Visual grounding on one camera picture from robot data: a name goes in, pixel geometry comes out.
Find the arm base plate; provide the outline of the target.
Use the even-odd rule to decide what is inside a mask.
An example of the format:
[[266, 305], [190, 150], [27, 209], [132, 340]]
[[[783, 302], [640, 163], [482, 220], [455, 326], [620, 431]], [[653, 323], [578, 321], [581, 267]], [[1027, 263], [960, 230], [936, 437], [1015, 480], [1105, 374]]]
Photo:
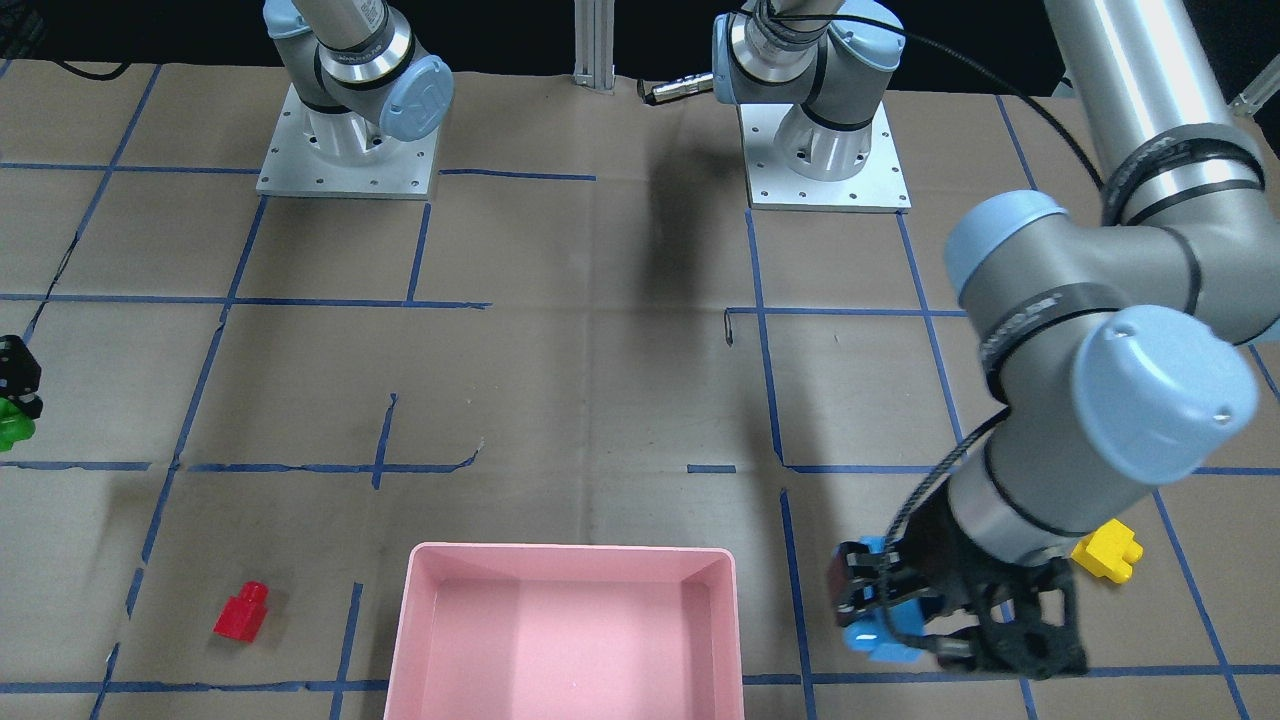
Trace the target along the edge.
[[835, 131], [799, 105], [739, 105], [748, 204], [756, 210], [899, 213], [913, 199], [883, 104], [870, 124]]
[[256, 191], [292, 199], [425, 201], [433, 192], [442, 132], [399, 141], [362, 117], [326, 114], [287, 91]]

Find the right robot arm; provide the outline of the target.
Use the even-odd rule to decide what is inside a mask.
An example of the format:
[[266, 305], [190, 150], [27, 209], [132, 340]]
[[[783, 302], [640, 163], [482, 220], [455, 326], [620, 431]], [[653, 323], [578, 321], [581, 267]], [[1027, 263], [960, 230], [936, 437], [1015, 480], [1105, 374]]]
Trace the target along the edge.
[[262, 19], [291, 92], [259, 192], [425, 196], [454, 78], [408, 19], [385, 1], [266, 1]]

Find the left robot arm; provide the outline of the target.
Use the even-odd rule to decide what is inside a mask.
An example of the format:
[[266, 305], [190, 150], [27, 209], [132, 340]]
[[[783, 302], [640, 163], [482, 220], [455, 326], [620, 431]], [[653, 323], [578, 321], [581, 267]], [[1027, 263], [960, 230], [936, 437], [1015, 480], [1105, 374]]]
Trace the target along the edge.
[[1036, 190], [973, 208], [943, 259], [1002, 410], [829, 562], [856, 651], [948, 673], [1088, 670], [1070, 551], [1253, 418], [1238, 352], [1277, 338], [1277, 218], [1180, 1], [1044, 5], [1091, 124], [1100, 224]]

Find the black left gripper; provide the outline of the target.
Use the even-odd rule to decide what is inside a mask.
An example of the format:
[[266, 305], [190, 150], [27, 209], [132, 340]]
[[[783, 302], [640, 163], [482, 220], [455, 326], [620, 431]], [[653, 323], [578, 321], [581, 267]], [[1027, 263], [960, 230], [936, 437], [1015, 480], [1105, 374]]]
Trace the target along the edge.
[[874, 588], [884, 610], [918, 594], [938, 600], [925, 634], [904, 641], [946, 673], [1044, 680], [1089, 670], [1068, 561], [1000, 561], [964, 536], [943, 500], [927, 500], [884, 544]]

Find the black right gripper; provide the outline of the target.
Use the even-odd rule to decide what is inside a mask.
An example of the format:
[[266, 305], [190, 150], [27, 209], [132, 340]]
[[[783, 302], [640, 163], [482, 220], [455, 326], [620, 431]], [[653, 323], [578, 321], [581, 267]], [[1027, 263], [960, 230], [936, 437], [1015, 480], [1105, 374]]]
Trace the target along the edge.
[[1, 397], [31, 420], [44, 413], [38, 396], [42, 368], [17, 334], [1, 337]]

